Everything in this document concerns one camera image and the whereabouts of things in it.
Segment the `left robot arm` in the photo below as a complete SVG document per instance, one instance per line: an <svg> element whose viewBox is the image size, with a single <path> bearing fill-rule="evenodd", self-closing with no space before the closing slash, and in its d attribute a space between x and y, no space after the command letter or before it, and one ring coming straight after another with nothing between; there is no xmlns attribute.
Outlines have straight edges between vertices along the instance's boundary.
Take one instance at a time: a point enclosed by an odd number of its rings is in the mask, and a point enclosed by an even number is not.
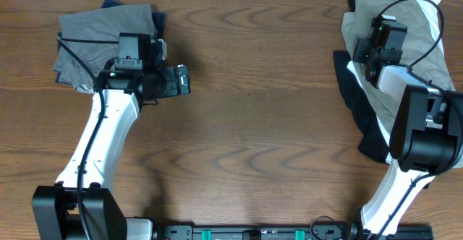
<svg viewBox="0 0 463 240"><path fill-rule="evenodd" d="M41 239L157 239L149 218L127 218L113 196L127 134L143 106L187 95L186 65L110 59L98 75L92 111L78 146L53 186L39 186L32 207Z"/></svg>

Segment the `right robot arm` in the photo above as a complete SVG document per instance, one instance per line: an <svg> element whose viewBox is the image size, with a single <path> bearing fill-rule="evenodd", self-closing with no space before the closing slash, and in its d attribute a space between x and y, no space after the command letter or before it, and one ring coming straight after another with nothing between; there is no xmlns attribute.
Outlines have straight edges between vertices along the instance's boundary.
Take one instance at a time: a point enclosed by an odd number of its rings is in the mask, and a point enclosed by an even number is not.
<svg viewBox="0 0 463 240"><path fill-rule="evenodd" d="M354 62L368 82L399 108L390 133L391 163L372 199L360 211L364 239L390 239L420 191L462 159L462 94L444 90L400 64L399 40L358 40Z"/></svg>

